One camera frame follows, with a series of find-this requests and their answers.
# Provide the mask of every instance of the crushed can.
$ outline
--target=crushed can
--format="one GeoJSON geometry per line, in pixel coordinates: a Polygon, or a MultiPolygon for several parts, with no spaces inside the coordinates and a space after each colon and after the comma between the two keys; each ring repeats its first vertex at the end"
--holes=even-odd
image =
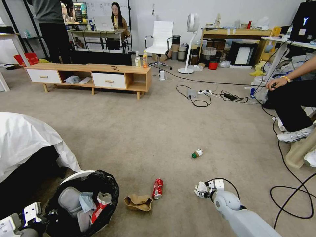
{"type": "Polygon", "coordinates": [[[152,198],[154,200],[157,200],[161,198],[162,196],[162,186],[164,185],[164,182],[162,179],[156,179],[154,182],[154,191],[152,192],[152,198]]]}

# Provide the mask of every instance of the long hair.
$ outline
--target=long hair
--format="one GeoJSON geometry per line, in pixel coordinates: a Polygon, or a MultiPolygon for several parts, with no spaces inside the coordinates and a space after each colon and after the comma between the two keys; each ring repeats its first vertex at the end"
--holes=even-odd
{"type": "MultiPolygon", "coordinates": [[[[111,11],[112,11],[113,5],[115,5],[115,6],[118,7],[118,26],[123,27],[123,20],[122,20],[121,8],[119,7],[119,4],[118,4],[117,2],[113,2],[113,3],[112,3],[112,6],[111,6],[111,11]]],[[[113,14],[113,11],[112,11],[111,19],[112,19],[112,23],[114,23],[114,14],[113,14]]]]}

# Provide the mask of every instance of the floor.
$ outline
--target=floor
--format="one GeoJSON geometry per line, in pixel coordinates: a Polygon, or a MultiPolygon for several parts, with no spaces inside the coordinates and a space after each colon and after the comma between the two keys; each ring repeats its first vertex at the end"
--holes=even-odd
{"type": "MultiPolygon", "coordinates": [[[[183,62],[168,61],[172,73],[183,62]]],[[[298,186],[282,163],[271,117],[261,107],[224,102],[212,97],[207,108],[194,107],[180,95],[177,85],[194,89],[229,91],[247,96],[244,86],[188,82],[170,74],[166,81],[154,76],[152,87],[139,101],[125,92],[62,89],[32,84],[24,70],[1,70],[10,92],[0,92],[0,111],[36,117],[52,126],[76,154],[83,170],[102,169],[113,174],[120,187],[119,203],[110,224],[98,236],[235,236],[229,223],[210,200],[198,198],[193,190],[199,181],[223,177],[233,182],[248,209],[273,225],[278,208],[269,196],[274,185],[298,186]],[[192,159],[196,149],[203,156],[192,159]],[[128,210],[126,195],[152,193],[156,178],[164,181],[163,196],[152,211],[128,210]]],[[[251,70],[204,69],[187,76],[193,80],[250,83],[251,70]]],[[[286,153],[289,145],[281,145],[286,153]]],[[[315,172],[303,166],[293,170],[305,179],[315,172]]],[[[38,200],[46,203],[60,179],[44,186],[38,200]]],[[[307,187],[316,193],[316,180],[307,187]]],[[[233,189],[226,184],[226,189],[233,189]]],[[[275,190],[279,203],[289,190],[275,190]]],[[[287,210],[297,215],[310,213],[308,197],[298,193],[287,210]]],[[[314,236],[315,217],[301,220],[282,213],[277,231],[282,236],[314,236]]]]}

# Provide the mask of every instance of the wooden cabinet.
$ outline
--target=wooden cabinet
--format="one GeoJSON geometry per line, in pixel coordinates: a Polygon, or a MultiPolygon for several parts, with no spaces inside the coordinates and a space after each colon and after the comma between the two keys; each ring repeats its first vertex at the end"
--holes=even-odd
{"type": "Polygon", "coordinates": [[[104,64],[48,64],[39,63],[26,67],[26,71],[32,82],[42,83],[45,92],[48,92],[47,84],[60,86],[90,87],[92,94],[95,88],[109,88],[117,90],[128,90],[143,94],[151,86],[151,68],[136,68],[134,66],[104,65],[104,64]],[[70,76],[92,80],[86,84],[70,84],[65,80],[70,76]]]}

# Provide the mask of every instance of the woman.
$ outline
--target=woman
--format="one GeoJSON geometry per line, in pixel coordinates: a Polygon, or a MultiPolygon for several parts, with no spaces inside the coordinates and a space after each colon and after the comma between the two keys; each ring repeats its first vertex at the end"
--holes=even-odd
{"type": "Polygon", "coordinates": [[[122,41],[125,40],[126,37],[130,37],[131,34],[127,30],[127,23],[126,20],[122,17],[121,8],[119,7],[119,4],[117,2],[112,3],[112,23],[115,29],[123,29],[125,30],[123,33],[121,33],[122,41]]]}
{"type": "MultiPolygon", "coordinates": [[[[316,79],[293,81],[293,79],[316,70],[316,56],[286,76],[273,79],[266,84],[270,90],[268,100],[276,110],[288,132],[277,137],[282,142],[295,142],[306,138],[315,126],[301,106],[316,107],[316,79]]],[[[305,161],[316,167],[316,150],[309,152],[305,161]]]]}

